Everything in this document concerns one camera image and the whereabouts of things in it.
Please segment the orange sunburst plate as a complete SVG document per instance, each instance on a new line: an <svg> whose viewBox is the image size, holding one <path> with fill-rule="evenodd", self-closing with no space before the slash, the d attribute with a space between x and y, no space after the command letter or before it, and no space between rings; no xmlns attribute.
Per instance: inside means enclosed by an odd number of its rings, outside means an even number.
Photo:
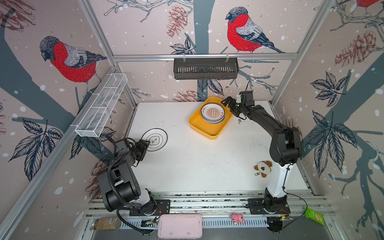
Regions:
<svg viewBox="0 0 384 240"><path fill-rule="evenodd" d="M201 115L207 121L218 122L225 117L225 110L219 104L208 103L202 106Z"/></svg>

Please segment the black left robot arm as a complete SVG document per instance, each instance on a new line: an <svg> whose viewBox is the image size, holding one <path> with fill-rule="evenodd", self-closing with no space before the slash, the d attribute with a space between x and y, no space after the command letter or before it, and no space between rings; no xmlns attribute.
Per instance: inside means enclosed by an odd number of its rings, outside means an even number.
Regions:
<svg viewBox="0 0 384 240"><path fill-rule="evenodd" d="M150 142L124 138L113 144L114 158L105 170L98 173L97 179L105 208L109 212L127 208L138 215L152 215L157 210L157 203L148 189L141 189L133 167L144 159Z"/></svg>

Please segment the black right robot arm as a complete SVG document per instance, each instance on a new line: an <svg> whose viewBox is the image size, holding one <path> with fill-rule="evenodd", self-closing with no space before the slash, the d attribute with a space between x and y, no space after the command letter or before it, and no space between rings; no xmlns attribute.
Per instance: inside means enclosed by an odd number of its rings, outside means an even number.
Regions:
<svg viewBox="0 0 384 240"><path fill-rule="evenodd" d="M228 107L235 117L240 119L241 115L244 115L243 120L254 121L272 137L269 153L278 168L272 172L272 180L265 190L263 205L266 212L275 213L287 205L286 183L292 167L302 156L300 131L280 123L264 107L256 105L252 91L242 91L240 97L239 103L234 98L227 97L221 104Z"/></svg>

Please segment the yellow plastic bin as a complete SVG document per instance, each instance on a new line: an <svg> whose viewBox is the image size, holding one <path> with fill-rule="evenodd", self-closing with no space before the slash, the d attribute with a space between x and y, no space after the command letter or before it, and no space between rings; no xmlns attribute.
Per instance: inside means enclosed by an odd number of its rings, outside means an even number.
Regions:
<svg viewBox="0 0 384 240"><path fill-rule="evenodd" d="M215 140L218 138L220 133L223 131L233 116L233 114L230 112L230 109L224 107L221 104L221 101L222 99L214 96L207 98L207 100L189 118L189 124L191 128L210 140ZM218 122L207 121L204 119L201 115L201 108L203 105L208 103L216 103L221 105L225 110L225 117Z"/></svg>

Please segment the brown white plush toy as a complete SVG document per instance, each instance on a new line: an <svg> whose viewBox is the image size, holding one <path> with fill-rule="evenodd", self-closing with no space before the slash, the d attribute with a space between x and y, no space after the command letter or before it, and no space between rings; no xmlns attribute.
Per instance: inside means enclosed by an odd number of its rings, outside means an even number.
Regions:
<svg viewBox="0 0 384 240"><path fill-rule="evenodd" d="M272 172L273 163L271 161L260 161L255 166L254 169L257 171L255 176L262 176L266 178L268 174Z"/></svg>

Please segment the brown grain bag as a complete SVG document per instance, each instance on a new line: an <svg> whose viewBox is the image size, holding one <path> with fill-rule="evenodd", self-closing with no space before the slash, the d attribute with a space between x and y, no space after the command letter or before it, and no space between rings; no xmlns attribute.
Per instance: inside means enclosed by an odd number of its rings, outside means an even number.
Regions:
<svg viewBox="0 0 384 240"><path fill-rule="evenodd" d="M119 218L99 218L96 219L91 225L91 230L94 231L112 231L119 230L121 227L121 220Z"/></svg>

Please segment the pink plastic tray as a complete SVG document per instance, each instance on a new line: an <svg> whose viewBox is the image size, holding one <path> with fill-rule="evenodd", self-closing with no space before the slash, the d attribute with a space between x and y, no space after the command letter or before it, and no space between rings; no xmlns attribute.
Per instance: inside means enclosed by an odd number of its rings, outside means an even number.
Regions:
<svg viewBox="0 0 384 240"><path fill-rule="evenodd" d="M192 240L203 236L203 218L198 214L162 215L158 237L167 240Z"/></svg>

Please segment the pink pig toy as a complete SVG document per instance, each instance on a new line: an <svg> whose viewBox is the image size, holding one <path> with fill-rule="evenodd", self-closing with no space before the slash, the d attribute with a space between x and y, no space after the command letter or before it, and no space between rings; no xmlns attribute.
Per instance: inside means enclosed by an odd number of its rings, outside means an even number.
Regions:
<svg viewBox="0 0 384 240"><path fill-rule="evenodd" d="M245 219L244 219L243 214L232 213L231 219L235 224L244 224L245 223Z"/></svg>

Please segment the green snack packet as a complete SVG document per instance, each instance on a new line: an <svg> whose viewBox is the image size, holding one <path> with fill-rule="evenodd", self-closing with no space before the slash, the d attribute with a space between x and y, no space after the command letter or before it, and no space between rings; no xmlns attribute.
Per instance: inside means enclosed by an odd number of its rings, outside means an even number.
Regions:
<svg viewBox="0 0 384 240"><path fill-rule="evenodd" d="M324 219L324 215L323 214L320 214L308 207L305 208L305 216L307 219L310 219L320 225L324 225L325 223L325 219Z"/></svg>

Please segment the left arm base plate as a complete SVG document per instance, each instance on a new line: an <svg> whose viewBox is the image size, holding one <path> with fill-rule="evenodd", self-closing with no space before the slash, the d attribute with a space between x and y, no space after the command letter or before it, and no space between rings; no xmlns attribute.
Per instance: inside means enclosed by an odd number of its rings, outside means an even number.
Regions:
<svg viewBox="0 0 384 240"><path fill-rule="evenodd" d="M137 210L129 213L130 217L159 217L170 213L171 201L170 200L156 200L156 207L150 207L146 211Z"/></svg>

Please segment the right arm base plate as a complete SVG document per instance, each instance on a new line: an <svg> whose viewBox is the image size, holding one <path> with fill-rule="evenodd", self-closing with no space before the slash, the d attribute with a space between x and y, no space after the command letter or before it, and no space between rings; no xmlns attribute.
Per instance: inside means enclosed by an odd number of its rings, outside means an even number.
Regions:
<svg viewBox="0 0 384 240"><path fill-rule="evenodd" d="M291 213L287 198L265 200L264 198L248 199L246 204L252 215L288 215Z"/></svg>

